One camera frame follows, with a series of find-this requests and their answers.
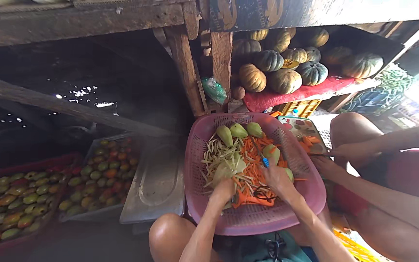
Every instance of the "plastic bottle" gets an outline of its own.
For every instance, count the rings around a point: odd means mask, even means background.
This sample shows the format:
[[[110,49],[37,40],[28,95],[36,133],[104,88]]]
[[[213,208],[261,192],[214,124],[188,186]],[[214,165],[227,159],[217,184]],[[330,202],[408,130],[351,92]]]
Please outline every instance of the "plastic bottle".
[[[285,116],[298,117],[298,110],[297,109],[294,109],[292,112],[286,114]]]

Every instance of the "person's arm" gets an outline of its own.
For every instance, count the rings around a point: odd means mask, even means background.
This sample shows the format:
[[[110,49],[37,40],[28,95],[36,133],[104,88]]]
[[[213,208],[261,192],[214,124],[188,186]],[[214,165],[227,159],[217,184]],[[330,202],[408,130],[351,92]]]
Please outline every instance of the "person's arm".
[[[270,160],[265,169],[266,182],[283,201],[288,203],[311,241],[311,247],[321,262],[355,262],[339,239],[311,211],[303,196],[295,189],[285,170]]]
[[[330,156],[345,157],[348,161],[369,159],[377,153],[419,147],[419,126],[394,131],[361,143],[340,145],[333,148]]]
[[[183,249],[179,262],[209,262],[214,230],[225,204],[235,194],[231,179],[221,181],[210,196],[205,213]]]
[[[311,158],[325,178],[347,188],[382,211],[419,229],[419,197],[385,188],[352,176],[324,157]]]

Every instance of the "plastic crate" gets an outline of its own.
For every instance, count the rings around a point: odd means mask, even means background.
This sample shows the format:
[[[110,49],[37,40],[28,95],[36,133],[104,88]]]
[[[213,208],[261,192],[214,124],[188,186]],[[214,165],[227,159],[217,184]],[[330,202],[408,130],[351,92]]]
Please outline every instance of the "plastic crate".
[[[125,134],[120,134],[120,135],[116,135],[116,136],[111,136],[111,137],[107,137],[107,138],[101,138],[101,139],[96,139],[93,140],[90,149],[87,153],[87,156],[85,157],[85,160],[83,162],[83,166],[87,165],[87,161],[89,158],[91,158],[94,154],[95,149],[100,146],[100,142],[102,140],[108,140],[108,141],[122,141],[125,140],[125,138],[128,137],[133,137],[136,136],[134,133],[125,133]],[[59,221],[61,222],[65,222],[65,221],[69,221],[69,220],[74,220],[74,221],[106,221],[112,218],[117,218],[119,219],[119,217],[121,216],[121,212],[122,212],[122,208],[124,207],[124,204],[117,204],[117,205],[112,205],[112,206],[108,206],[108,207],[104,207],[95,211],[91,211],[91,212],[86,212],[86,213],[81,213],[78,215],[73,215],[71,217],[66,216],[66,214],[64,212],[62,212],[59,216]]]
[[[56,158],[49,158],[49,159],[41,160],[38,162],[32,162],[32,163],[27,163],[27,164],[0,169],[0,177],[3,177],[5,175],[13,175],[19,172],[44,171],[48,168],[53,168],[53,167],[56,168],[58,166],[69,165],[71,167],[75,167],[81,164],[81,161],[82,161],[82,155],[80,155],[79,153],[70,153],[70,154],[62,155]],[[47,226],[47,224],[49,223],[49,221],[51,220],[51,218],[53,217],[53,215],[55,214],[57,210],[57,206],[59,205],[62,195],[64,194],[64,191],[66,189],[67,182],[69,181],[70,176],[71,174],[67,175],[67,179],[61,185],[61,188],[59,189],[59,191],[56,193],[56,200],[54,203],[54,208],[50,212],[47,213],[46,215],[47,218],[44,219],[44,222],[41,224],[40,228],[30,235],[20,236],[18,238],[15,238],[9,241],[0,242],[0,252],[6,248],[14,247],[22,242],[32,240],[41,230],[44,229],[44,227]]]
[[[199,118],[192,126],[185,151],[184,183],[185,197],[189,214],[198,223],[208,204],[207,189],[201,172],[205,165],[201,163],[206,152],[206,142],[220,125],[233,123],[257,122],[276,144],[281,144],[281,152],[288,161],[289,168],[297,178],[307,181],[295,183],[296,189],[305,198],[314,213],[320,213],[326,201],[324,183],[315,166],[301,148],[297,139],[277,119],[262,113],[246,114],[210,114]],[[263,205],[243,205],[237,209],[229,208],[218,220],[215,233],[218,235],[255,235],[285,229],[298,224],[292,208],[283,201],[276,201],[272,207]]]
[[[313,99],[313,100],[305,100],[305,101],[298,101],[298,102],[288,102],[285,103],[283,107],[280,108],[282,115],[287,115],[294,111],[294,109],[298,110],[299,117],[309,117],[321,103],[320,99]]]

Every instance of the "yellow crate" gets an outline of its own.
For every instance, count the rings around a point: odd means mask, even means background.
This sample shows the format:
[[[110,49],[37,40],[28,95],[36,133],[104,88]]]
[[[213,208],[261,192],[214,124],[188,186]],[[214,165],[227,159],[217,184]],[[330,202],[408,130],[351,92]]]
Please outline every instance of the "yellow crate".
[[[341,232],[334,229],[334,235],[337,236],[349,252],[360,262],[382,262],[382,259],[375,257],[366,248],[357,242],[344,236]]]
[[[279,111],[281,111],[282,115],[285,116],[286,114],[294,111],[294,109],[297,109],[299,117],[309,117],[320,103],[320,99],[288,102],[282,104]]]

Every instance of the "basket mesh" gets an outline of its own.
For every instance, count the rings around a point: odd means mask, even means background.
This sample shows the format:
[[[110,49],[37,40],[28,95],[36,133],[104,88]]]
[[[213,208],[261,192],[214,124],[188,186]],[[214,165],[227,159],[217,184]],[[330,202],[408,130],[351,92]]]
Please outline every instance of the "basket mesh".
[[[185,174],[185,176],[190,176],[188,179],[186,179],[185,185],[186,196],[188,199],[195,198],[198,204],[203,204],[202,199],[205,199],[204,204],[206,206],[208,196],[205,194],[205,192],[210,191],[211,188],[203,188],[206,181],[202,177],[202,173],[206,174],[207,170],[206,165],[201,163],[201,159],[207,150],[206,142],[208,142],[211,135],[220,125],[231,126],[233,123],[249,123],[253,121],[258,122],[263,131],[265,131],[266,135],[273,139],[275,144],[281,145],[281,153],[284,159],[287,160],[289,168],[292,170],[295,177],[311,178],[313,176],[310,165],[306,162],[304,156],[300,153],[299,148],[294,145],[294,143],[297,143],[297,141],[291,141],[291,139],[293,140],[295,138],[293,136],[287,136],[280,126],[271,125],[271,119],[268,119],[269,121],[263,121],[260,119],[254,119],[253,115],[234,117],[230,114],[212,117],[212,127],[209,126],[210,122],[201,123],[205,126],[193,128],[189,137],[189,142],[191,145],[187,145],[188,150],[190,150],[190,152],[187,152],[187,156],[190,157],[191,163],[187,161],[189,159],[187,159],[185,163],[186,165],[191,165],[191,173]],[[206,132],[198,132],[200,128],[204,128]],[[308,187],[302,187],[302,190],[303,192],[300,190],[299,192],[305,195]],[[272,207],[266,207],[263,205],[243,205],[237,209],[226,209],[224,210],[224,215],[221,217],[220,222],[226,227],[255,226],[283,220],[291,217],[292,215],[293,212],[291,208],[282,200],[278,199],[275,205]]]

